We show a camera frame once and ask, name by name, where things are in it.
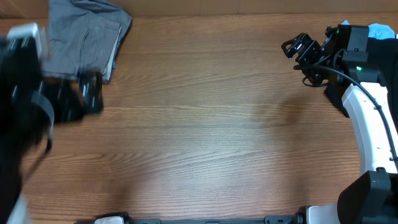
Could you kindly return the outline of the grey shorts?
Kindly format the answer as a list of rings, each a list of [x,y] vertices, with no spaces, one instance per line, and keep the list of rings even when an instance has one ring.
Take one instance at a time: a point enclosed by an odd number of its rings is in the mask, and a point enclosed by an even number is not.
[[[132,23],[121,7],[102,0],[50,0],[48,77],[75,79],[80,70],[100,72],[109,83],[115,58]]]

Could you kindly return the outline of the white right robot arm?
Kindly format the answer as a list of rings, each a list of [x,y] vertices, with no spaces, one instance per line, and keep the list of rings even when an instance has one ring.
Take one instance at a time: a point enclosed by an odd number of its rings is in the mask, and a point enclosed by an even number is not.
[[[285,223],[397,222],[397,34],[387,25],[327,27],[282,44],[303,84],[324,88],[352,122],[360,176],[329,205],[304,206]]]

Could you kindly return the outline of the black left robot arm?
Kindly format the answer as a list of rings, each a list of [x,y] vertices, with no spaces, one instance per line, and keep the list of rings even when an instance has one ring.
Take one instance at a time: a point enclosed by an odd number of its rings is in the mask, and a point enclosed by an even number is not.
[[[52,150],[55,125],[103,110],[103,76],[45,77],[45,29],[36,23],[1,37],[1,223],[30,223],[22,184]]]

